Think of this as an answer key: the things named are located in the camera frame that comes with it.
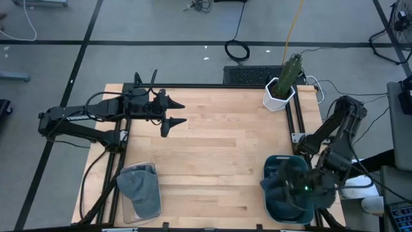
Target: green plant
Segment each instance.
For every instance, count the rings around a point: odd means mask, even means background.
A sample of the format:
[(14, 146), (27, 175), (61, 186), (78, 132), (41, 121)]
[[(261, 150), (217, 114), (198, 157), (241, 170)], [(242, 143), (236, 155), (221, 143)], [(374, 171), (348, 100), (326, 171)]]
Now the green plant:
[(279, 80), (270, 87), (270, 94), (277, 99), (287, 99), (290, 87), (302, 70), (302, 55), (293, 54), (283, 67)]

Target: yellow cable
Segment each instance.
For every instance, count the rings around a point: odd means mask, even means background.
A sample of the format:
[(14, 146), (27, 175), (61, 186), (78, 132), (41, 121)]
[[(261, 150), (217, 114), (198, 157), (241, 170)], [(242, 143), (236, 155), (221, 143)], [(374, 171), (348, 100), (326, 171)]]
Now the yellow cable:
[(294, 29), (294, 26), (295, 26), (295, 24), (296, 24), (297, 18), (299, 17), (299, 14), (301, 13), (302, 6), (303, 6), (303, 1), (304, 1), (304, 0), (301, 0), (301, 4), (299, 5), (299, 9), (297, 10), (297, 12), (296, 12), (296, 14), (295, 14), (294, 21), (292, 22), (292, 25), (291, 25), (291, 27), (290, 27), (290, 29), (289, 29), (288, 39), (286, 39), (286, 44), (285, 44), (285, 51), (283, 52), (282, 65), (284, 65), (284, 63), (285, 63), (286, 54), (288, 53), (288, 43), (289, 43), (290, 35), (292, 34), (292, 30)]

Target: teal bin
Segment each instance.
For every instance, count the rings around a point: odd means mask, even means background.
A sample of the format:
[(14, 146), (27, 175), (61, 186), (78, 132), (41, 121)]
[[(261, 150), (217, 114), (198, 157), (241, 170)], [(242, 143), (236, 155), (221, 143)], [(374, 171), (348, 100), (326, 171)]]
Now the teal bin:
[[(271, 172), (277, 171), (280, 164), (288, 159), (293, 167), (300, 168), (303, 171), (308, 171), (308, 165), (301, 157), (297, 155), (272, 155), (267, 158), (263, 168), (263, 178), (267, 178)], [(297, 198), (296, 204), (306, 209), (302, 211), (287, 204), (286, 202), (265, 199), (265, 207), (267, 213), (277, 222), (289, 224), (308, 224), (314, 218), (314, 204), (307, 198)]]

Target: wooden table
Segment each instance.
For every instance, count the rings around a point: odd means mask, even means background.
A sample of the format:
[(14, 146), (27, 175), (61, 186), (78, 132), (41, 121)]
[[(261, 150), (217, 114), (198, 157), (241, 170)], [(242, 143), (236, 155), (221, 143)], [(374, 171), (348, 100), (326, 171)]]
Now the wooden table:
[[(122, 84), (108, 84), (106, 91), (121, 92)], [(298, 86), (306, 132), (322, 124), (313, 86)], [(162, 192), (162, 215), (139, 227), (302, 229), (272, 220), (264, 208), (263, 165), (271, 155), (292, 155), (285, 111), (270, 113), (262, 104), (262, 90), (246, 89), (167, 89), (171, 98), (186, 106), (168, 110), (167, 116), (186, 118), (171, 129), (168, 138), (160, 128), (146, 121), (132, 121), (125, 166), (154, 162)], [(104, 99), (114, 97), (105, 95)], [(297, 128), (295, 107), (292, 103)], [(97, 123), (98, 130), (112, 130), (114, 123)], [(92, 144), (87, 168), (103, 151)], [(108, 155), (91, 170), (85, 184), (84, 213), (99, 197)], [(104, 222), (108, 221), (111, 196), (106, 202)], [(122, 201), (117, 204), (115, 226), (126, 224)], [(345, 225), (337, 197), (330, 212)], [(79, 198), (72, 221), (79, 221)]]

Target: gray towel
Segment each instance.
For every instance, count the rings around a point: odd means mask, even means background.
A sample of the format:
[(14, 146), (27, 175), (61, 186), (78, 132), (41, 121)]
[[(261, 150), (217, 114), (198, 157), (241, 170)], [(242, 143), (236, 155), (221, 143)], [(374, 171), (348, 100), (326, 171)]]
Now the gray towel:
[(133, 203), (140, 218), (160, 214), (160, 189), (155, 169), (150, 165), (124, 168), (117, 177), (119, 190)]

